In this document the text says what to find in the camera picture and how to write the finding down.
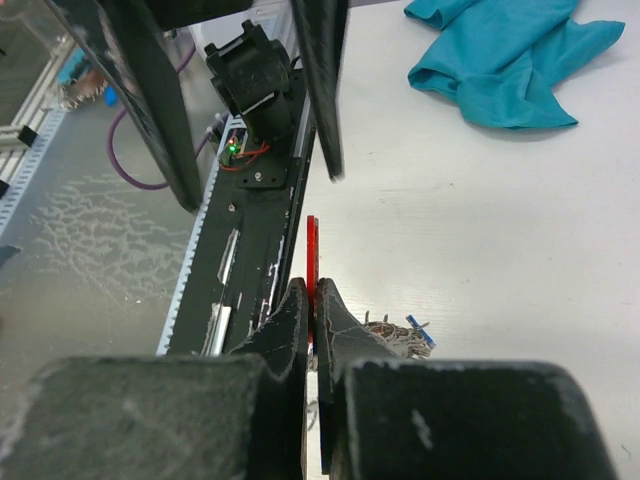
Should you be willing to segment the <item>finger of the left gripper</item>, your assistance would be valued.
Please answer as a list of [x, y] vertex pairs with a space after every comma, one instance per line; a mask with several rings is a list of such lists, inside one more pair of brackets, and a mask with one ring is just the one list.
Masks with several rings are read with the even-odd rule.
[[308, 299], [215, 357], [74, 357], [27, 385], [1, 436], [5, 479], [300, 479]]
[[544, 362], [410, 360], [315, 293], [321, 465], [332, 479], [613, 479], [574, 378]]

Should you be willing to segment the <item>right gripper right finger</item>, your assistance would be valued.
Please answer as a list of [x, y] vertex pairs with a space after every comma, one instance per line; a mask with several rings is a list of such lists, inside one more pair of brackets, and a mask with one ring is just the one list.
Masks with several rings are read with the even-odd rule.
[[344, 176], [338, 114], [338, 83], [348, 3], [341, 0], [291, 2], [305, 80], [329, 178]]

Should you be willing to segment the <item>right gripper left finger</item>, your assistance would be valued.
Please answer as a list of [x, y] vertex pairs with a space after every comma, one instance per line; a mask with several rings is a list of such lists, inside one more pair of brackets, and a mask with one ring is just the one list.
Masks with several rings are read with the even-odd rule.
[[178, 73], [163, 32], [182, 27], [177, 1], [49, 1], [47, 6], [114, 86], [178, 203], [202, 188]]

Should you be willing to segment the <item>silver keyring with keys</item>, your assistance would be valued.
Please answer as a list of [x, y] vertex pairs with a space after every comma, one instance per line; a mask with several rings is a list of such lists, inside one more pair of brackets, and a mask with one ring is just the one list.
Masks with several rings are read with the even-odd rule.
[[379, 337], [396, 355], [412, 360], [426, 360], [436, 347], [436, 342], [427, 333], [429, 322], [420, 324], [413, 315], [407, 315], [408, 326], [392, 323], [388, 315], [382, 321], [371, 321], [370, 312], [364, 317], [363, 326], [370, 333]]

